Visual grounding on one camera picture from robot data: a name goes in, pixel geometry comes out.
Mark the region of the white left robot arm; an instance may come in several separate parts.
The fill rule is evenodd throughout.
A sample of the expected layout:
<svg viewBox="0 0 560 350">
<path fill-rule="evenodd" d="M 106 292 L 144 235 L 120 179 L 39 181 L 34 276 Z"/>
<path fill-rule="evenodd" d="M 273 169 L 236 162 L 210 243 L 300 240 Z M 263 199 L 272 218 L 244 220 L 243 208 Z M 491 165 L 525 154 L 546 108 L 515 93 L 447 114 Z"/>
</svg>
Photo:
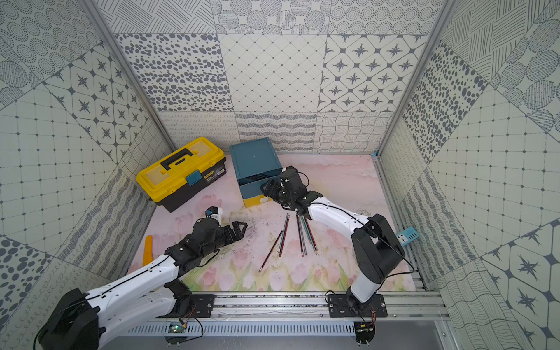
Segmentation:
<svg viewBox="0 0 560 350">
<path fill-rule="evenodd" d="M 242 240 L 246 229 L 243 222 L 222 226 L 214 217 L 197 220 L 192 233 L 138 271 L 88 292 L 75 288 L 63 295 L 32 346 L 100 349 L 151 319 L 194 315 L 193 294 L 181 278 L 202 267 L 204 258 Z"/>
</svg>

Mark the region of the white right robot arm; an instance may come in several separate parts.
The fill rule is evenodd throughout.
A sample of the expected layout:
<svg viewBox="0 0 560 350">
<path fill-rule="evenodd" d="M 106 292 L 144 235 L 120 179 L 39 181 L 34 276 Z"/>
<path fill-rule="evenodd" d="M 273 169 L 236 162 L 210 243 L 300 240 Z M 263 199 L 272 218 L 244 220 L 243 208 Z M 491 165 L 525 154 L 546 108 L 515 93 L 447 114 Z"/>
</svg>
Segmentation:
<svg viewBox="0 0 560 350">
<path fill-rule="evenodd" d="M 364 312 L 392 271 L 405 259 L 404 249 L 387 219 L 380 214 L 359 215 L 333 204 L 321 193 L 308 190 L 292 166 L 260 189 L 283 209 L 322 223 L 351 240 L 360 273 L 347 290 L 347 304 L 356 314 Z"/>
</svg>

